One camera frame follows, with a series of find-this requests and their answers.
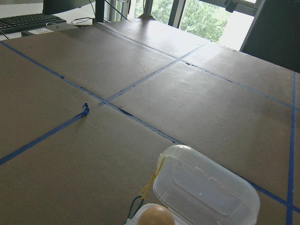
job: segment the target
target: table surface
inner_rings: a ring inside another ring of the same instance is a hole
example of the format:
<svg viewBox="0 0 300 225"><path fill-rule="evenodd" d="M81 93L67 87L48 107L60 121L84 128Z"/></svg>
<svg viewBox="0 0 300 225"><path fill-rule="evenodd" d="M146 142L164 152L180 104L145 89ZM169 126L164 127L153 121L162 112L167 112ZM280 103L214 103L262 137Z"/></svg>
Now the table surface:
<svg viewBox="0 0 300 225"><path fill-rule="evenodd" d="M0 50L0 224L123 224L175 143L250 182L258 225L300 224L299 74L151 18Z"/></svg>

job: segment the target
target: plastic container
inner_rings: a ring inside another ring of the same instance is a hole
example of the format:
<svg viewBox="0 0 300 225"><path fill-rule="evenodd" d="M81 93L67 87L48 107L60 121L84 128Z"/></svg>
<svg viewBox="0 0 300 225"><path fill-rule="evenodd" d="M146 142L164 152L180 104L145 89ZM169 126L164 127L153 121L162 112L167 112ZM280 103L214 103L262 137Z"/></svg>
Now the plastic container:
<svg viewBox="0 0 300 225"><path fill-rule="evenodd" d="M241 177L185 145L167 148L159 157L163 167L153 184L176 225L254 225L260 200ZM136 225L146 204L132 218Z"/></svg>

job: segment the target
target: translucent lid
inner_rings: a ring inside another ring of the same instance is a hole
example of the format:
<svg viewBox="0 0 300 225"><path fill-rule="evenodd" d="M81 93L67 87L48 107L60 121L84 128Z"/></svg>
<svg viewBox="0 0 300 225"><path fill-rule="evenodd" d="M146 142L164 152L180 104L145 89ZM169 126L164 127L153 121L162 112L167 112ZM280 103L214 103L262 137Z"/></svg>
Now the translucent lid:
<svg viewBox="0 0 300 225"><path fill-rule="evenodd" d="M167 148L153 190L189 225L254 225L260 200L241 177L185 145Z"/></svg>

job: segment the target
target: keyboard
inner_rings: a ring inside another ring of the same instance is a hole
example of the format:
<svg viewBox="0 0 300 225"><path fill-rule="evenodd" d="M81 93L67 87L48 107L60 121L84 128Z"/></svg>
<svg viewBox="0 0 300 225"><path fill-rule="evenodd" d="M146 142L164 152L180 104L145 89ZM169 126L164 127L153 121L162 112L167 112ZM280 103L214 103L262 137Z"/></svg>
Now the keyboard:
<svg viewBox="0 0 300 225"><path fill-rule="evenodd" d="M66 23L55 15L30 14L0 18L0 30L5 33L20 32L46 26L47 23Z"/></svg>

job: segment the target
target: round object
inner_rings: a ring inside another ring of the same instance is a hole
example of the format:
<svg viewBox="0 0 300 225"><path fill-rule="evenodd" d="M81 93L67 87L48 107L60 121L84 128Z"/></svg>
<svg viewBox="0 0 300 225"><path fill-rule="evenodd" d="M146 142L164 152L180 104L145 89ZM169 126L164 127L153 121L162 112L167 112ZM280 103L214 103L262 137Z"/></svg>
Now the round object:
<svg viewBox="0 0 300 225"><path fill-rule="evenodd" d="M173 214L161 205L147 208L140 216L137 225L175 225Z"/></svg>

